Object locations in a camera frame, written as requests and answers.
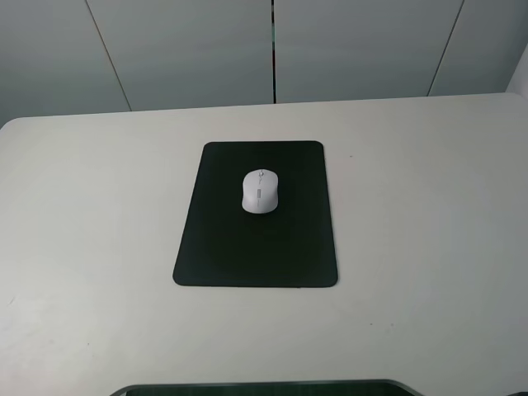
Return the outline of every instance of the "black mouse pad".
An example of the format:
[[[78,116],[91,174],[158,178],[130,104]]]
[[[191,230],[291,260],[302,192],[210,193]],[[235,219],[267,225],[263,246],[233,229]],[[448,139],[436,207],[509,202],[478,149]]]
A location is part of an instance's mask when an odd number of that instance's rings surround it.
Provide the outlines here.
[[[389,380],[268,382],[260,384],[136,385],[126,396],[413,396]]]
[[[279,177],[268,214],[242,207],[244,177]],[[323,146],[314,141],[204,147],[173,279],[178,285],[329,287],[337,282]]]

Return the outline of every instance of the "white mouse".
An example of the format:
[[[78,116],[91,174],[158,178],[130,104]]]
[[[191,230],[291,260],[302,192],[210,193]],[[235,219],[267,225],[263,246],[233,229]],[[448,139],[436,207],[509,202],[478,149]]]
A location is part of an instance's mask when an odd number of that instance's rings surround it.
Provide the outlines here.
[[[242,184],[242,207],[249,213],[270,213],[279,205],[279,177],[266,169],[248,173]]]

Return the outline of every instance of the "computer mouse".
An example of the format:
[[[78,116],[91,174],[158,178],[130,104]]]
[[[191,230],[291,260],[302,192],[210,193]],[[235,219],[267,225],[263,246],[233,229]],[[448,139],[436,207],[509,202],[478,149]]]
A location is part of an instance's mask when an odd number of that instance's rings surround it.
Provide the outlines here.
[[[278,186],[279,177],[272,171],[258,169],[248,173],[242,184],[242,207],[258,215],[272,212],[279,205]]]

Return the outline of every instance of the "wireless mouse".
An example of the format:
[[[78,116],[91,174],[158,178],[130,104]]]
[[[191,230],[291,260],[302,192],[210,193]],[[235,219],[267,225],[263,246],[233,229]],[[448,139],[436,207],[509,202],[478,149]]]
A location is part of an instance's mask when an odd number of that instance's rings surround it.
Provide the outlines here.
[[[279,205],[278,186],[279,177],[272,171],[258,169],[248,173],[242,184],[242,207],[258,215],[272,212]]]

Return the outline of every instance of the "white desk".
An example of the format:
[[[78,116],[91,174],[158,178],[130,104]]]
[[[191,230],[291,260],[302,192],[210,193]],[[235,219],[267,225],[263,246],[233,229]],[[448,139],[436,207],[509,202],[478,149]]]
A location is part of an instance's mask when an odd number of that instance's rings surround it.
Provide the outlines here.
[[[324,144],[329,289],[172,280],[202,147]],[[392,379],[528,390],[528,101],[515,94],[20,119],[0,131],[0,394]]]

